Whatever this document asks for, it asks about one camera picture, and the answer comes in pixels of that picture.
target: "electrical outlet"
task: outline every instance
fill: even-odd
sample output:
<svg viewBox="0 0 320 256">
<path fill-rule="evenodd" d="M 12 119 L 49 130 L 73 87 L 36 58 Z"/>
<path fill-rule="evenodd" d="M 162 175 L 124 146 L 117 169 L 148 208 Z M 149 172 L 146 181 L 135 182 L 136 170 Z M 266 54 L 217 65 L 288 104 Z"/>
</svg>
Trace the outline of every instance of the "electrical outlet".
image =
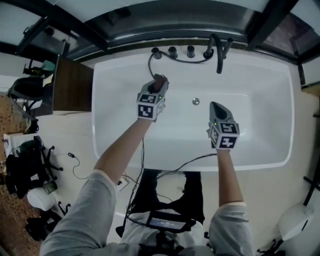
<svg viewBox="0 0 320 256">
<path fill-rule="evenodd" d="M 124 177 L 121 177 L 120 181 L 118 182 L 118 185 L 116 186 L 116 190 L 119 192 L 123 190 L 125 186 L 128 184 L 129 182 Z"/>
</svg>

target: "black pants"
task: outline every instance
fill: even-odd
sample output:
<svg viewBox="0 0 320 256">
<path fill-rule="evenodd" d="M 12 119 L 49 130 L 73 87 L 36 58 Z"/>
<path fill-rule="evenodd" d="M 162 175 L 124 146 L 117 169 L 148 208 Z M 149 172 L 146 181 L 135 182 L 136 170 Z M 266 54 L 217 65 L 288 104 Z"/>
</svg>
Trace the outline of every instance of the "black pants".
<svg viewBox="0 0 320 256">
<path fill-rule="evenodd" d="M 156 178 L 161 171 L 144 169 L 139 187 L 132 201 L 131 213 L 145 213 L 154 210 L 173 209 L 177 213 L 204 223 L 204 199 L 202 194 L 201 173 L 188 171 L 184 194 L 171 203 L 160 202 L 157 196 Z"/>
</svg>

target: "cable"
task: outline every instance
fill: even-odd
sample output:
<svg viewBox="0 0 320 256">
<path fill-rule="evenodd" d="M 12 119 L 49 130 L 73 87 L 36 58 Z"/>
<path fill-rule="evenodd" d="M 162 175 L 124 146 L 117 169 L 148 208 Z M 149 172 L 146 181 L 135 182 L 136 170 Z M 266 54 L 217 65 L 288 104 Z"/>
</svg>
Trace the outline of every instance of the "cable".
<svg viewBox="0 0 320 256">
<path fill-rule="evenodd" d="M 195 159 L 192 159 L 192 160 L 184 163 L 183 165 L 181 165 L 179 168 L 177 168 L 177 169 L 175 169 L 175 170 L 172 170 L 172 171 L 168 171 L 168 172 L 163 173 L 162 175 L 160 175 L 159 177 L 157 177 L 156 179 L 154 179 L 154 181 L 152 181 L 151 184 L 154 183 L 154 182 L 156 182 L 157 180 L 159 180 L 160 178 L 162 178 L 162 177 L 164 177 L 164 176 L 166 176 L 166 175 L 173 175 L 173 174 L 175 174 L 175 173 L 178 172 L 181 168 L 183 168 L 184 166 L 186 166 L 187 164 L 189 164 L 189 163 L 191 163 L 191 162 L 193 162 L 193 161 L 196 161 L 196 160 L 199 160 L 199 159 L 202 159 L 202 158 L 211 157 L 211 156 L 216 156 L 216 155 L 217 155 L 216 153 L 210 153 L 210 154 L 205 154 L 205 155 L 196 157 Z M 127 209 L 126 209 L 126 212 L 125 212 L 124 220 L 123 220 L 123 230 L 125 230 L 127 219 L 130 220 L 130 221 L 132 221 L 133 223 L 136 223 L 136 224 L 139 224 L 139 225 L 145 225 L 145 224 L 143 224 L 143 223 L 141 223 L 141 222 L 138 222 L 138 221 L 135 221 L 135 220 L 129 218 L 130 210 L 131 210 L 131 208 L 133 207 L 133 206 L 132 206 L 132 197 L 133 197 L 134 192 L 135 192 L 135 190 L 136 190 L 136 186 L 137 186 L 137 184 L 138 184 L 138 180 L 139 180 L 139 178 L 140 178 L 140 176 L 141 176 L 141 174 L 142 174 L 142 171 L 143 171 L 143 169 L 144 169 L 144 166 L 145 166 L 145 143 L 144 143 L 144 140 L 142 139 L 141 171 L 140 171 L 140 174 L 139 174 L 138 178 L 137 178 L 136 181 L 135 181 L 135 182 L 136 182 L 136 183 L 135 183 L 135 186 L 134 186 L 133 189 L 132 189 L 132 193 L 131 193 L 131 196 L 130 196 L 130 199 L 129 199 L 129 203 L 128 203 L 128 206 L 127 206 Z"/>
<path fill-rule="evenodd" d="M 152 53 L 149 60 L 148 60 L 148 68 L 149 68 L 149 72 L 150 72 L 150 75 L 152 76 L 152 78 L 154 78 L 154 74 L 152 73 L 152 70 L 151 70 L 151 59 L 152 57 L 154 56 L 154 54 Z"/>
<path fill-rule="evenodd" d="M 175 170 L 171 170 L 171 171 L 168 171 L 168 172 L 165 172 L 163 174 L 161 174 L 159 177 L 157 177 L 156 179 L 159 180 L 160 178 L 162 178 L 163 176 L 166 176 L 166 175 L 174 175 L 177 171 L 179 171 L 182 167 L 186 166 L 187 164 L 193 162 L 193 161 L 196 161 L 196 160 L 199 160 L 199 159 L 202 159 L 202 158 L 207 158 L 207 157 L 211 157 L 211 156 L 216 156 L 217 154 L 216 153 L 210 153 L 210 154 L 205 154 L 205 155 L 202 155 L 202 156 L 199 156 L 195 159 L 192 159 L 191 161 L 189 162 L 186 162 L 184 163 L 183 165 L 181 165 L 179 168 L 175 169 Z"/>
<path fill-rule="evenodd" d="M 64 155 L 68 155 L 68 157 L 71 157 L 71 158 L 75 158 L 78 160 L 78 164 L 75 165 L 73 168 L 72 168 L 72 173 L 74 175 L 74 177 L 76 177 L 78 180 L 86 180 L 88 179 L 89 176 L 85 177 L 85 178 L 79 178 L 76 174 L 75 174 L 75 168 L 78 167 L 80 165 L 80 160 L 72 153 L 68 153 L 68 154 L 58 154 L 57 156 L 64 156 Z"/>
<path fill-rule="evenodd" d="M 134 183 L 137 183 L 133 178 L 131 178 L 131 177 L 128 176 L 127 174 L 122 175 L 122 176 L 123 176 L 123 177 L 126 177 L 126 178 L 128 178 L 128 179 L 130 179 L 130 180 L 132 180 Z M 162 194 L 158 194 L 158 193 L 157 193 L 157 195 L 158 195 L 159 197 L 166 198 L 166 199 L 170 200 L 171 202 L 173 202 L 173 200 L 170 199 L 169 197 L 166 197 L 166 196 L 164 196 L 164 195 L 162 195 Z"/>
<path fill-rule="evenodd" d="M 72 158 L 75 158 L 75 159 L 78 160 L 78 164 L 75 165 L 75 166 L 72 168 L 72 173 L 73 173 L 73 175 L 74 175 L 78 180 L 86 180 L 86 179 L 88 179 L 89 176 L 87 176 L 87 177 L 85 177 L 85 178 L 79 178 L 79 177 L 75 174 L 75 168 L 80 165 L 80 160 L 79 160 L 76 156 L 74 156 L 74 157 L 72 157 Z"/>
<path fill-rule="evenodd" d="M 132 192 L 131 192 L 131 196 L 130 196 L 130 199 L 129 199 L 129 203 L 128 203 L 128 206 L 126 208 L 126 211 L 125 211 L 125 216 L 124 216 L 124 220 L 123 220 L 123 230 L 125 230 L 125 227 L 126 227 L 126 222 L 127 222 L 127 218 L 129 216 L 129 212 L 132 208 L 132 198 L 134 196 L 134 193 L 135 193 L 135 190 L 137 188 L 137 185 L 138 185 L 138 181 L 142 175 L 142 172 L 145 168 L 145 138 L 142 138 L 142 149 L 141 149 L 141 171 L 138 175 L 138 178 L 136 178 L 136 181 L 135 181 L 135 184 L 134 184 L 134 187 L 132 189 Z"/>
<path fill-rule="evenodd" d="M 206 59 L 203 59 L 203 60 L 187 61 L 187 60 L 181 60 L 181 59 L 172 58 L 169 54 L 167 54 L 167 53 L 165 53 L 164 51 L 161 51 L 161 50 L 159 51 L 159 53 L 163 54 L 164 56 L 166 56 L 167 58 L 169 58 L 172 61 L 180 62 L 180 63 L 190 63 L 190 64 L 202 64 L 204 62 L 207 62 L 208 60 L 210 60 L 213 57 L 213 54 L 212 54 L 209 58 L 206 58 Z M 149 60 L 148 60 L 148 69 L 149 69 L 149 72 L 150 72 L 150 75 L 152 76 L 152 78 L 154 78 L 154 74 L 153 74 L 152 69 L 151 69 L 151 59 L 152 59 L 153 56 L 154 56 L 154 54 L 152 53 L 151 56 L 149 57 Z"/>
</svg>

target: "gray shirt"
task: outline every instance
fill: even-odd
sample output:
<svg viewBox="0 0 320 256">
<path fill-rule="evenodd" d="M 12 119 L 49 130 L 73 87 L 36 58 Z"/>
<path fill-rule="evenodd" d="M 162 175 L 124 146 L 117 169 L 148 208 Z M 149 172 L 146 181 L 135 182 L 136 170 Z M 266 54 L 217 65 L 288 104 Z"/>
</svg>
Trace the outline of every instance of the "gray shirt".
<svg viewBox="0 0 320 256">
<path fill-rule="evenodd" d="M 116 207 L 116 186 L 102 171 L 95 170 L 79 192 L 67 215 L 48 235 L 40 249 L 41 256 L 137 256 L 139 244 L 154 246 L 156 229 L 128 221 L 120 244 L 107 243 Z M 146 221 L 148 213 L 132 214 Z M 244 203 L 220 207 L 211 219 L 209 242 L 204 245 L 203 227 L 197 222 L 191 231 L 167 232 L 175 246 L 184 247 L 180 256 L 253 256 L 252 236 Z"/>
</svg>

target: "floor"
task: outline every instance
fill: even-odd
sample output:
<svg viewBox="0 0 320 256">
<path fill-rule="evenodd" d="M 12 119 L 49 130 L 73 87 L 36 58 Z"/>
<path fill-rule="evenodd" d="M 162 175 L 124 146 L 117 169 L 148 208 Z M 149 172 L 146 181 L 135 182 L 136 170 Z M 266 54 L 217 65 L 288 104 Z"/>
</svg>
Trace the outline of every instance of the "floor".
<svg viewBox="0 0 320 256">
<path fill-rule="evenodd" d="M 291 158 L 285 166 L 237 172 L 239 184 L 248 206 L 249 218 L 256 249 L 279 237 L 277 221 L 296 203 L 302 202 L 309 190 L 303 176 L 309 172 L 314 148 L 316 120 L 313 113 L 319 109 L 319 99 L 294 88 L 295 128 Z M 54 158 L 64 171 L 58 172 L 58 190 L 54 192 L 57 201 L 71 205 L 84 184 L 84 179 L 73 175 L 78 164 L 73 153 L 80 160 L 74 169 L 80 178 L 87 177 L 97 159 L 93 152 L 91 113 L 43 116 L 39 118 L 39 135 L 45 145 L 55 146 Z M 136 178 L 139 169 L 127 169 L 126 174 Z M 210 219 L 218 208 L 218 173 L 203 172 L 204 228 L 208 230 Z M 172 200 L 182 195 L 185 178 L 179 173 L 159 180 L 158 193 Z M 133 182 L 118 193 L 117 205 L 108 242 L 119 242 L 115 227 L 123 222 L 125 209 L 134 186 Z"/>
<path fill-rule="evenodd" d="M 11 100 L 5 93 L 0 93 L 0 137 L 3 134 L 21 133 L 26 129 L 26 121 L 19 112 L 14 111 Z M 0 255 L 3 248 L 11 256 L 34 256 L 39 254 L 40 242 L 34 241 L 25 225 L 27 218 L 38 218 L 40 211 L 33 208 L 27 198 L 18 199 L 15 194 L 9 194 L 3 184 L 6 154 L 0 147 Z"/>
</svg>

